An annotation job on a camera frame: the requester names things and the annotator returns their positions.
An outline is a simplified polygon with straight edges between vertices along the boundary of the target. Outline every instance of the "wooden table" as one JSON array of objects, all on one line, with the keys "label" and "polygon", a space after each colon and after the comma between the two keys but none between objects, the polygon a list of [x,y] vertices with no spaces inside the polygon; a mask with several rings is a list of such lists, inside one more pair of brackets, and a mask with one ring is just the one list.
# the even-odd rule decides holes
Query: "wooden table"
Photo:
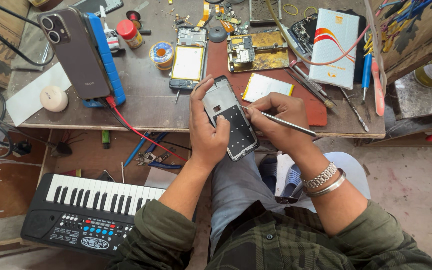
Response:
[{"label": "wooden table", "polygon": [[[76,0],[65,0],[65,4],[73,4]],[[125,19],[128,10],[134,10],[146,0],[125,0],[124,7],[117,9],[107,15],[106,22],[111,28],[115,28],[117,23]],[[318,0],[312,2],[312,6],[318,8],[354,9],[359,14],[365,14],[365,9],[360,3],[352,0],[335,1]],[[175,8],[172,14],[190,15],[189,21],[197,24],[202,18],[203,2],[201,0],[175,0],[173,5],[168,5],[166,0],[148,0],[149,5],[141,9],[141,23],[144,29],[152,30],[151,36],[143,36],[144,44],[138,49],[130,49],[120,38],[120,44],[126,49],[126,54],[122,57],[114,58],[119,76],[126,93],[126,102],[119,107],[126,120],[138,130],[147,131],[168,131],[168,132],[189,132],[189,94],[181,93],[177,104],[175,104],[177,91],[169,88],[168,71],[160,71],[148,57],[149,49],[159,41],[175,42],[176,33],[171,27],[174,16],[168,15],[161,10],[169,12]],[[301,7],[299,15],[291,16],[283,13],[283,23],[291,26],[293,23],[303,19],[304,9],[308,5],[304,0],[297,0],[295,4]],[[249,20],[249,2],[245,1],[238,5],[233,5],[234,11],[243,22]],[[212,19],[208,28],[221,26],[221,23]],[[270,27],[250,27],[250,33],[262,32]],[[4,95],[6,99],[11,98],[15,93],[39,77],[41,72],[13,71],[8,90]],[[361,85],[355,85],[354,90],[348,90],[348,95],[369,127],[369,132],[365,132],[357,120],[356,115],[351,110],[343,95],[336,88],[328,87],[329,96],[338,105],[339,115],[332,112],[328,113],[328,124],[324,127],[311,127],[320,137],[347,137],[347,138],[384,138],[385,121],[383,117],[378,117],[375,113],[375,103],[367,102],[362,106]],[[69,105],[59,113],[50,112],[42,109],[26,122],[22,127],[38,128],[63,128],[63,129],[106,129],[124,130],[114,117],[104,108],[87,108],[76,95],[74,89],[70,87],[66,93],[69,98]],[[374,93],[369,91],[367,97],[369,101],[374,101]]]}]

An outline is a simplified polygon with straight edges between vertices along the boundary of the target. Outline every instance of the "white ball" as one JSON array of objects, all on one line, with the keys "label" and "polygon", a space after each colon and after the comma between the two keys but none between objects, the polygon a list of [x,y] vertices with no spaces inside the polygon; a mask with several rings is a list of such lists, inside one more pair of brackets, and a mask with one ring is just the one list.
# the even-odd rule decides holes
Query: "white ball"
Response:
[{"label": "white ball", "polygon": [[41,91],[39,100],[43,107],[51,112],[61,112],[68,106],[68,95],[57,86],[47,86]]}]

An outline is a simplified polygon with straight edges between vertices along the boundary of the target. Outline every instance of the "green plaid shirt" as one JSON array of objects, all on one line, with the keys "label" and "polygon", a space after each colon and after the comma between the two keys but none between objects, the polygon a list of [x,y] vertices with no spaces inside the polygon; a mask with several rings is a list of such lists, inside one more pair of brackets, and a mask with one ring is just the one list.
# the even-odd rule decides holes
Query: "green plaid shirt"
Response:
[{"label": "green plaid shirt", "polygon": [[[107,269],[187,266],[196,236],[193,222],[156,200],[141,208],[134,222],[135,230]],[[257,201],[226,227],[206,269],[432,269],[432,258],[371,200],[332,238],[305,208],[287,207],[286,215],[280,215]]]}]

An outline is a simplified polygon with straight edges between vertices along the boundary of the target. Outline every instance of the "wire cutter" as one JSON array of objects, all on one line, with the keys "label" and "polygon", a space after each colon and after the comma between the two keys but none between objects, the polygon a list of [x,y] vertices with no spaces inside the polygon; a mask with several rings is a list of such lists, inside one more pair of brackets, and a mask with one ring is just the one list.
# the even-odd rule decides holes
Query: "wire cutter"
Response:
[{"label": "wire cutter", "polygon": [[[155,141],[162,140],[168,132],[163,132],[159,134],[158,138],[155,139]],[[155,156],[153,154],[153,151],[156,149],[156,144],[152,144],[149,146],[149,148],[146,150],[145,154],[139,153],[139,164],[138,166],[148,164],[148,166],[157,167],[161,169],[181,169],[181,165],[167,165],[163,164],[162,162],[165,161],[171,154],[169,152],[166,152],[162,156]]]}]

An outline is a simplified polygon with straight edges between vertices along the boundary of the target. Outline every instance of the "silver bracelet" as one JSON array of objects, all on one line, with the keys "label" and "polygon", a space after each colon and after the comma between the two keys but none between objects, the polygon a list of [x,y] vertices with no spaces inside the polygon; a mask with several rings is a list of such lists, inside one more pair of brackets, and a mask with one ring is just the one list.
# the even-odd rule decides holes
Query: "silver bracelet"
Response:
[{"label": "silver bracelet", "polygon": [[303,180],[303,186],[309,189],[319,187],[322,184],[326,183],[326,181],[328,181],[329,178],[333,177],[336,171],[338,171],[338,168],[336,167],[334,162],[331,162],[329,163],[329,166],[323,172],[321,172],[320,175],[316,176],[315,178],[309,181]]},{"label": "silver bracelet", "polygon": [[323,190],[320,190],[318,192],[313,192],[313,193],[308,193],[308,188],[303,187],[303,191],[306,194],[306,196],[308,196],[309,198],[315,198],[315,197],[319,197],[319,196],[323,196],[325,194],[328,194],[328,193],[334,191],[335,189],[339,188],[339,186],[341,186],[341,184],[343,184],[344,180],[346,180],[346,173],[344,172],[343,169],[338,168],[337,170],[339,171],[339,173],[341,175],[329,187],[326,187]]}]

